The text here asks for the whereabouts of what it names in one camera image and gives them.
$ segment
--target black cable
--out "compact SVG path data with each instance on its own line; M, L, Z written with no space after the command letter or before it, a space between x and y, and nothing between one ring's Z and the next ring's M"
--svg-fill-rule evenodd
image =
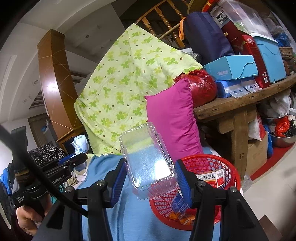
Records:
M64 196L60 191L51 183L47 176L39 169L36 163L30 158L28 153L24 151L19 145L14 141L9 132L0 125L0 140L13 152L15 153L24 165L31 171L38 181L61 203L68 206L69 208L79 212L85 217L88 217L88 212L79 206L78 204L72 202L66 196Z

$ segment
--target wooden baluster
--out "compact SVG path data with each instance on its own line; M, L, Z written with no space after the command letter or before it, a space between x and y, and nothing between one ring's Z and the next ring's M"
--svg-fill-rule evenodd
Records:
M146 17L142 18L143 24L145 27L148 29L148 32L151 33L152 35L156 36L156 33L154 32L152 26L150 25L149 21L147 20Z
M171 0L167 0L167 2L170 4L171 8L175 10L176 14L178 14L178 16L182 19L184 16L182 15L182 13L176 8L176 6L174 5L174 3Z
M183 3L186 4L187 7L189 7L189 4L185 0L181 0Z
M172 46L172 43L170 42L168 36L165 36L165 37L163 37L163 38L167 41L168 45Z
M171 24L169 23L169 21L165 18L165 16L163 15L162 11L156 7L155 8L155 11L158 13L158 15L160 16L160 18L162 19L163 23L166 25L166 27L168 29L171 29L172 26ZM179 36L176 34L176 32L173 32L173 38L175 39L177 45L179 47L185 47L184 43L182 42L182 40L179 38Z

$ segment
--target clear plastic storage bin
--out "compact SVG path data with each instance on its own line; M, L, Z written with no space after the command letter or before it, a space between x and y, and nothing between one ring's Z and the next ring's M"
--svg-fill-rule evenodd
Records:
M239 30L248 34L257 33L272 38L267 26L254 9L233 0L221 0L219 6L223 8L223 11Z
M133 193L141 200L159 197L178 186L174 165L152 122L125 131L119 141Z

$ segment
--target yellow-green quilt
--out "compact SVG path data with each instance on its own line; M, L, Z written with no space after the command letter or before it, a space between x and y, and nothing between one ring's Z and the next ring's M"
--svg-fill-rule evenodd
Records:
M119 154L120 134L147 121L144 96L167 89L181 72L201 68L192 57L137 25L128 27L75 102L93 152Z

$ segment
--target woven basket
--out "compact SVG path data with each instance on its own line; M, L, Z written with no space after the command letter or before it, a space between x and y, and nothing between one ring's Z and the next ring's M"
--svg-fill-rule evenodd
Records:
M279 47L279 51L281 52L281 57L284 60L290 60L294 57L292 47Z

